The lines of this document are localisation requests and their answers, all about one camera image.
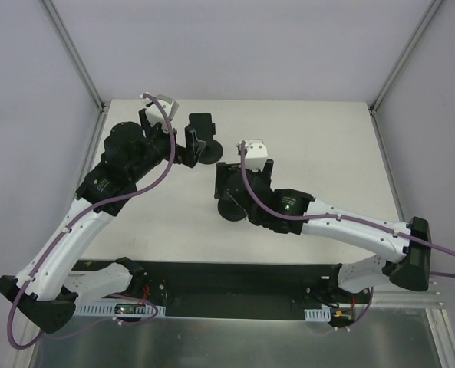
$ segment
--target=gray floor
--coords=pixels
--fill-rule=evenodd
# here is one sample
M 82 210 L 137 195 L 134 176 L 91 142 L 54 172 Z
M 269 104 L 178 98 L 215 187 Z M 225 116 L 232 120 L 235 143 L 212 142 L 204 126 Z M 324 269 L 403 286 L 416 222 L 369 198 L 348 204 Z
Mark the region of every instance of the gray floor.
M 164 318 L 118 327 L 105 321 L 78 337 L 43 339 L 31 367 L 440 366 L 423 310 L 373 309 L 365 318 L 350 333 L 324 337 L 315 332 L 325 325 L 304 322 Z M 58 334 L 95 320 L 75 317 Z

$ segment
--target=white wall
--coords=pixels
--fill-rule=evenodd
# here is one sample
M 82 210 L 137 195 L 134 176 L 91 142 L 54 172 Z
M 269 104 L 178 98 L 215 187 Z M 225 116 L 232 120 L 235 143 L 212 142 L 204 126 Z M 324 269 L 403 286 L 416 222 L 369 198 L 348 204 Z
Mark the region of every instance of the white wall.
M 404 212 L 455 249 L 455 0 L 448 0 L 377 115 Z M 455 260 L 433 253 L 433 269 Z M 455 333 L 455 280 L 440 280 Z
M 105 100 L 373 102 L 430 0 L 54 0 Z
M 0 276 L 61 221 L 96 118 L 38 2 L 0 0 Z M 0 295 L 0 366 L 9 306 Z

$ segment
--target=white work surface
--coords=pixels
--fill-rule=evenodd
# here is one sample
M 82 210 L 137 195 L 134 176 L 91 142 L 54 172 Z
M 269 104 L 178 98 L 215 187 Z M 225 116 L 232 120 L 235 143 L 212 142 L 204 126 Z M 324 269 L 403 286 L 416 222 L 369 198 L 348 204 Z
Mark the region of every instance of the white work surface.
M 190 113 L 208 112 L 224 149 L 221 161 L 238 163 L 236 144 L 260 138 L 275 161 L 272 188 L 307 192 L 337 207 L 396 220 L 378 142 L 365 103 L 178 100 L 173 120 L 178 143 Z M 111 128 L 140 122 L 140 100 L 113 100 L 94 164 Z M 147 174 L 143 188 L 166 163 Z M 92 242 L 82 258 L 334 264 L 371 253 L 326 238 L 280 235 L 250 224 L 228 222 L 213 198 L 215 165 L 174 165 L 151 192 L 131 199 Z

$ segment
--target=black object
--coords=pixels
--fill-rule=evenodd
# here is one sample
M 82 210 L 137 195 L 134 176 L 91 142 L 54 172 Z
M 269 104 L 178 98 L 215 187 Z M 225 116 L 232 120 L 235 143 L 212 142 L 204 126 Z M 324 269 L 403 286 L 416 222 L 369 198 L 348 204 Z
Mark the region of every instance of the black object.
M 170 155 L 170 138 L 160 123 L 150 126 L 145 109 L 139 111 L 141 126 L 128 121 L 113 127 L 104 140 L 101 161 L 84 178 L 77 188 L 77 197 L 94 204 L 104 199 L 137 191 L 136 183 L 151 169 Z M 184 130 L 186 147 L 176 143 L 174 162 L 193 168 L 205 147 L 196 138 L 191 126 Z M 116 216 L 128 199 L 103 205 L 95 212 L 105 211 Z
M 111 261 L 78 261 L 74 271 L 97 271 Z M 164 282 L 166 316 L 304 320 L 304 309 L 320 309 L 309 289 L 328 290 L 328 264 L 226 264 L 135 261 L 147 277 Z M 333 301 L 364 304 L 369 295 L 337 291 Z
M 189 116 L 190 124 L 196 132 L 198 140 L 206 143 L 205 148 L 199 156 L 200 163 L 212 165 L 222 158 L 224 153 L 222 145 L 213 139 L 216 134 L 215 123 L 212 123 L 210 113 L 191 113 Z
M 18 280 L 14 276 L 0 278 L 0 293 L 14 303 L 19 292 Z M 77 293 L 70 293 L 65 287 L 54 301 L 36 301 L 36 295 L 23 294 L 19 301 L 19 310 L 45 333 L 52 334 L 60 330 L 74 315 Z
M 409 228 L 414 237 L 430 241 L 430 227 L 427 220 L 413 217 Z M 410 241 L 405 251 L 407 254 L 403 261 L 398 264 L 388 262 L 382 270 L 383 273 L 389 276 L 389 281 L 400 288 L 427 291 L 431 249 L 415 241 Z
M 283 215 L 304 215 L 309 203 L 315 198 L 294 189 L 272 190 L 273 160 L 266 161 L 263 171 L 246 170 L 248 181 L 258 198 L 269 208 Z M 242 181 L 240 165 L 217 163 L 214 198 L 219 200 L 219 214 L 229 221 L 239 221 L 246 216 L 254 225 L 269 228 L 274 232 L 300 235 L 307 221 L 286 221 L 261 209 L 249 195 Z

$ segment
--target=metal frame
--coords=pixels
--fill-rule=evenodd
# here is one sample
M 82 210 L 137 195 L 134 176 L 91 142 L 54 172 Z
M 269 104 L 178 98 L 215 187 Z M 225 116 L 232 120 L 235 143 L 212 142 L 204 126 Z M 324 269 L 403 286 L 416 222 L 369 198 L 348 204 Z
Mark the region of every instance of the metal frame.
M 62 47 L 65 49 L 65 52 L 71 60 L 71 63 L 74 65 L 77 75 L 82 80 L 84 87 L 86 88 L 89 96 L 93 100 L 99 112 L 97 120 L 94 123 L 94 132 L 89 142 L 84 161 L 81 165 L 79 180 L 82 180 L 91 168 L 94 161 L 96 148 L 100 141 L 104 123 L 107 117 L 107 108 L 109 107 L 109 103 L 102 101 L 101 96 L 95 87 L 94 82 L 92 81 L 91 76 L 89 75 L 87 68 L 84 65 L 84 62 L 82 61 L 81 56 L 79 55 L 77 48 L 75 47 L 75 44 L 72 41 L 71 36 L 69 35 L 64 25 L 64 22 L 62 21 L 61 16 L 58 14 L 58 10 L 56 9 L 53 1 L 39 0 L 39 2 L 45 14 L 48 16 L 48 19 L 53 29 L 55 30 L 55 33 L 60 39 Z M 444 2 L 445 0 L 432 0 L 430 2 L 422 19 L 414 29 L 414 32 L 410 36 L 403 51 L 397 58 L 397 61 L 387 76 L 384 85 L 376 96 L 375 101 L 370 105 L 369 109 L 375 135 L 384 162 L 384 167 L 389 179 L 398 216 L 401 221 L 404 220 L 402 204 L 397 194 L 393 171 L 388 159 L 387 151 L 385 149 L 381 133 L 374 117 L 376 111 L 382 105 L 388 92 L 393 87 L 407 61 L 410 59 L 410 56 L 413 54 L 413 51 L 419 45 L 424 32 L 427 30 L 433 19 L 437 16 L 437 13 Z M 437 347 L 437 352 L 440 356 L 440 362 L 443 366 L 455 367 L 455 339 L 450 328 L 447 312 L 444 310 L 444 303 L 441 301 L 441 294 L 437 289 L 437 282 L 433 280 L 430 282 L 430 290 L 427 293 L 413 293 L 402 291 L 393 287 L 381 287 L 374 292 L 374 302 L 372 304 L 372 307 L 425 309 L 427 312 L 428 320 L 430 322 L 430 328 L 434 337 L 434 342 Z M 91 309 L 80 310 L 79 314 L 87 314 L 86 311 L 91 311 Z M 18 328 L 18 332 L 21 335 L 22 340 L 26 341 L 37 333 L 37 327 L 34 324 L 30 324 L 28 320 L 24 319 Z M 8 357 L 7 366 L 28 366 L 31 361 L 32 354 L 32 348 L 23 351 L 14 350 Z

